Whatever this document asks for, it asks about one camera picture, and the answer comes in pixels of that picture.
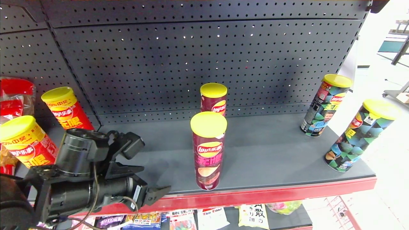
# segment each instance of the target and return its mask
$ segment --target chip can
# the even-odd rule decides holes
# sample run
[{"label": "chip can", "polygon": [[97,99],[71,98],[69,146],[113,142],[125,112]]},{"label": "chip can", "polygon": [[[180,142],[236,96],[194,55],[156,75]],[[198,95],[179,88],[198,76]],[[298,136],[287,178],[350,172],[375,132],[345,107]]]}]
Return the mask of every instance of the chip can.
[{"label": "chip can", "polygon": [[26,167],[54,164],[57,146],[33,116],[21,116],[4,123],[0,141]]},{"label": "chip can", "polygon": [[326,74],[301,124],[308,136],[318,137],[352,86],[352,80],[337,74]]},{"label": "chip can", "polygon": [[326,152],[325,162],[336,171],[348,171],[399,115],[399,110],[387,102],[365,100],[348,128]]},{"label": "chip can", "polygon": [[94,130],[90,120],[81,108],[74,91],[70,87],[59,87],[41,96],[64,129]]},{"label": "chip can", "polygon": [[200,111],[225,115],[227,87],[219,83],[207,83],[200,87]]},{"label": "chip can", "polygon": [[190,127],[196,183],[203,190],[213,190],[220,182],[227,120],[215,112],[201,112],[192,117]]}]

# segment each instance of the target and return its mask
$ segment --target lay's chip can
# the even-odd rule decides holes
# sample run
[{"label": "lay's chip can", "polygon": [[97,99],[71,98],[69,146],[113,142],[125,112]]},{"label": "lay's chip can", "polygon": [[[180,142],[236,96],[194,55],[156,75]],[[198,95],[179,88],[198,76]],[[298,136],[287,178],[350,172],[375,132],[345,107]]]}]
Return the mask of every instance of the lay's chip can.
[{"label": "lay's chip can", "polygon": [[211,111],[225,116],[227,87],[219,83],[207,83],[200,87],[200,111]]},{"label": "lay's chip can", "polygon": [[59,87],[41,96],[64,129],[94,130],[90,120],[81,108],[74,91],[70,87]]},{"label": "lay's chip can", "polygon": [[338,172],[348,171],[399,115],[395,106],[381,99],[365,100],[345,132],[325,153],[325,163]]},{"label": "lay's chip can", "polygon": [[196,183],[203,190],[213,190],[220,182],[227,120],[215,112],[201,112],[192,117],[190,127]]},{"label": "lay's chip can", "polygon": [[4,123],[0,141],[27,168],[54,164],[58,148],[33,116],[21,116]]},{"label": "lay's chip can", "polygon": [[325,75],[304,117],[301,130],[311,137],[320,136],[351,86],[352,80],[347,77]]}]

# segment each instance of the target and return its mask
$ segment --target lower shelf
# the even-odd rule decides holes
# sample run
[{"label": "lower shelf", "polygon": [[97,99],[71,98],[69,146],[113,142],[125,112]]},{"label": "lower shelf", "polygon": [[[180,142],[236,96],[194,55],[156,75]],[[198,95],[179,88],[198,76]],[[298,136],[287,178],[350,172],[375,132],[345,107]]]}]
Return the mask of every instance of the lower shelf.
[{"label": "lower shelf", "polygon": [[[267,207],[267,219],[268,225],[271,230],[284,230],[284,229],[297,229],[297,230],[311,230],[312,222],[308,216],[307,211],[301,205],[299,209],[295,210],[292,214],[286,216],[270,211]],[[221,230],[261,230],[262,228],[252,227],[239,227],[238,226],[238,209],[234,207],[225,207],[227,221],[230,222],[226,227]],[[198,225],[198,219],[195,214],[196,225]],[[169,222],[161,225],[162,230],[169,229]]]}]

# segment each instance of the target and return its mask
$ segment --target yellow plastic cap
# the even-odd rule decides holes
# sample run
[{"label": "yellow plastic cap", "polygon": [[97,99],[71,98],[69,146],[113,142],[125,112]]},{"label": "yellow plastic cap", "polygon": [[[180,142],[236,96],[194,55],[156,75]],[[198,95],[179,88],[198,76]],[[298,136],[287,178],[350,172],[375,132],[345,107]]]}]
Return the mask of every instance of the yellow plastic cap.
[{"label": "yellow plastic cap", "polygon": [[200,87],[200,93],[209,98],[219,98],[227,94],[227,87],[219,83],[206,83]]},{"label": "yellow plastic cap", "polygon": [[21,116],[7,121],[0,126],[0,141],[6,141],[17,137],[36,125],[36,119],[33,116]]},{"label": "yellow plastic cap", "polygon": [[340,88],[349,88],[352,86],[352,80],[348,77],[337,74],[326,74],[323,81],[329,83],[330,85],[340,87]]},{"label": "yellow plastic cap", "polygon": [[41,96],[41,100],[43,102],[62,101],[73,94],[74,91],[71,87],[59,87],[45,92]]},{"label": "yellow plastic cap", "polygon": [[377,117],[396,120],[400,116],[400,110],[398,108],[381,99],[366,99],[362,105]]},{"label": "yellow plastic cap", "polygon": [[190,128],[200,137],[215,138],[226,132],[227,120],[215,112],[201,112],[192,117]]}]

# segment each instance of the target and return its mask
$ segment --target metal rack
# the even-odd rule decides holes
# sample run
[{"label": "metal rack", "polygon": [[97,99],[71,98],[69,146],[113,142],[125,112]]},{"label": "metal rack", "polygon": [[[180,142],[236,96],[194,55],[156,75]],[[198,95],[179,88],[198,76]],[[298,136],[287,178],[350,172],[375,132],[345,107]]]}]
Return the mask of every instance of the metal rack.
[{"label": "metal rack", "polygon": [[[371,1],[37,3],[27,3],[44,13],[35,29],[24,27],[30,17],[7,16],[15,9],[1,5],[1,22],[8,21],[0,34],[0,73],[38,86],[36,117],[48,121],[55,142],[63,130],[49,122],[52,115],[39,96],[57,86],[74,89],[100,131],[141,135],[147,146],[126,163],[145,166],[140,176],[149,183],[172,186],[141,211],[270,203],[374,187],[375,173],[363,161],[346,174],[322,162],[334,132],[311,139],[298,128],[323,75],[337,73],[344,63]],[[188,122],[207,82],[228,87],[226,163],[212,192],[195,185]],[[117,204],[98,215],[125,213]]]}]

